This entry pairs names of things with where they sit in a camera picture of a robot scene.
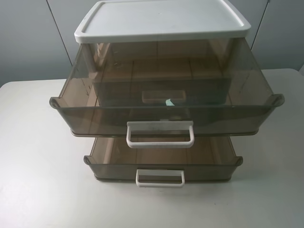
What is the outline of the smoky transparent middle drawer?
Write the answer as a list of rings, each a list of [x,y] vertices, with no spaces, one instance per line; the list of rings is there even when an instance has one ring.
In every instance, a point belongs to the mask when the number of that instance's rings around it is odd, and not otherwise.
[[[223,105],[231,79],[116,81],[93,83],[100,106]]]

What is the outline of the smoky transparent drawer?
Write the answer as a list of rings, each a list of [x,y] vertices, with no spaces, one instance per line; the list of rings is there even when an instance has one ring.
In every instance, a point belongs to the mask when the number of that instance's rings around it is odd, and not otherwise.
[[[243,163],[229,137],[196,137],[190,148],[132,149],[125,138],[96,138],[91,153],[84,157],[99,181],[135,181],[138,169],[183,170],[185,181],[223,182]],[[142,182],[180,183],[180,178],[162,180],[140,176]]]
[[[223,105],[231,79],[116,81],[93,83],[100,106]]]
[[[75,136],[128,122],[193,122],[195,135],[250,135],[285,101],[244,38],[82,44],[50,105]]]

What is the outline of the white plastic drawer cabinet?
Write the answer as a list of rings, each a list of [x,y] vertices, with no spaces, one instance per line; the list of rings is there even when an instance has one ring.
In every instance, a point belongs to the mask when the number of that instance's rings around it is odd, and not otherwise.
[[[227,0],[96,3],[75,31],[82,44],[244,38],[251,26]]]

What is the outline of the smoky transparent upper drawer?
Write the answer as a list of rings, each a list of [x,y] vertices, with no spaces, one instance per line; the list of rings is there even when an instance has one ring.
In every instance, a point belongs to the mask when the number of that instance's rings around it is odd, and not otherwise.
[[[75,136],[128,122],[193,122],[195,135],[250,135],[285,101],[244,38],[82,44],[50,105]]]

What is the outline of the smoky transparent lower drawer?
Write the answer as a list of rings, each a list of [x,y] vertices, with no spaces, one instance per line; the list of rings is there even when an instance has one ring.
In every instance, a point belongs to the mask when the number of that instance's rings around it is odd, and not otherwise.
[[[84,157],[99,181],[135,181],[138,169],[183,170],[185,181],[223,182],[243,163],[229,137],[196,137],[190,148],[132,149],[125,138],[96,138],[91,153]],[[162,180],[140,176],[142,182],[180,183],[180,178]]]

